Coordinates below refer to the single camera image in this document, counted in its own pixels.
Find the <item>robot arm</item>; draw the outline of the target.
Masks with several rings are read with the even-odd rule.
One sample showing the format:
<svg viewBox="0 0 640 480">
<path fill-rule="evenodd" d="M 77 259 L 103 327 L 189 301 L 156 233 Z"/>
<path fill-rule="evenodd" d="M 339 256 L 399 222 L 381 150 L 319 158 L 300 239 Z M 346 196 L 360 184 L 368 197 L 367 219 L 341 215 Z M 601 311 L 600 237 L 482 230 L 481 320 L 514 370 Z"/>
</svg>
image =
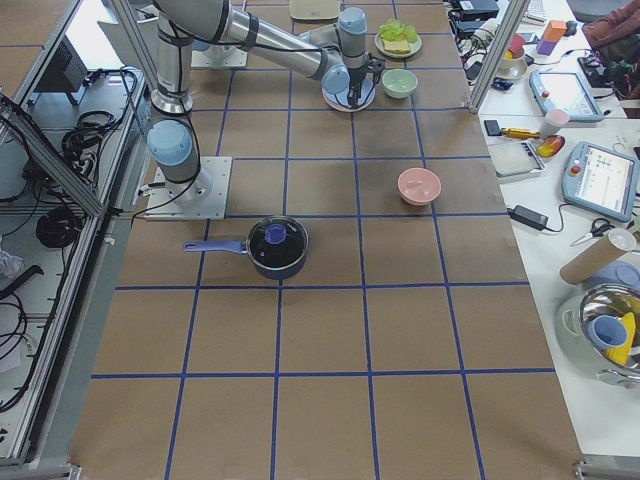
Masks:
<svg viewBox="0 0 640 480">
<path fill-rule="evenodd" d="M 195 43 L 254 52 L 316 80 L 331 102 L 351 111 L 368 106 L 385 63 L 366 47 L 365 12 L 343 10 L 335 23 L 299 36 L 228 1 L 157 1 L 157 85 L 151 93 L 146 140 L 169 183 L 196 183 L 201 167 L 190 124 L 191 60 Z"/>
</svg>

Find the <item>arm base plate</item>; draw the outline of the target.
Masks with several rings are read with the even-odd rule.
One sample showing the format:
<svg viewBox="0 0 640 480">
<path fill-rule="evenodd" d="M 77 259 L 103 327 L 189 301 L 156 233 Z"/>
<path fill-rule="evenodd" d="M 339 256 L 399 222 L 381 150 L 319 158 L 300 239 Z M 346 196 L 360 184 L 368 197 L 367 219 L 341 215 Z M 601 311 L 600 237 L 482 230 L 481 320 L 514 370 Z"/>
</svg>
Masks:
<svg viewBox="0 0 640 480">
<path fill-rule="evenodd" d="M 157 167 L 154 181 L 164 182 L 164 185 L 150 191 L 144 218 L 148 221 L 222 220 L 226 213 L 231 170 L 230 156 L 203 156 L 199 176 L 182 193 L 189 183 L 182 187 L 167 183 Z"/>
</svg>

